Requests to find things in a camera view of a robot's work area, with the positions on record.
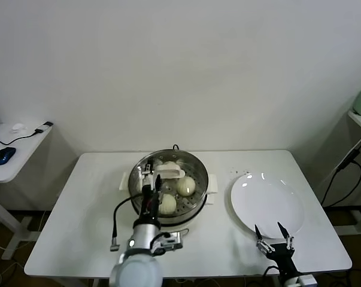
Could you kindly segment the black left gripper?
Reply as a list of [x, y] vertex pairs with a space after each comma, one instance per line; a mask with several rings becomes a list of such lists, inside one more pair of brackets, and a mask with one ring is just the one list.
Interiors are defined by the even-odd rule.
[[142, 170], [142, 204], [139, 213], [140, 223], [159, 223], [158, 213], [160, 205], [160, 192], [162, 189], [162, 179], [160, 175], [156, 176], [154, 183], [154, 163], [153, 160], [147, 160]]

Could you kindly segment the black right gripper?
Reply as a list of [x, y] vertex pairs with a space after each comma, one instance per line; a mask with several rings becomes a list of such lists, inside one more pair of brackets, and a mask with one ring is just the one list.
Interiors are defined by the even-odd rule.
[[286, 243], [269, 245], [264, 241], [257, 225], [254, 225], [257, 238], [256, 246], [261, 253], [266, 254], [267, 259], [270, 259], [277, 264], [280, 274], [297, 274], [298, 270], [292, 260], [292, 256], [295, 253], [293, 246], [294, 237], [289, 234], [287, 229], [280, 222], [277, 222], [277, 224]]

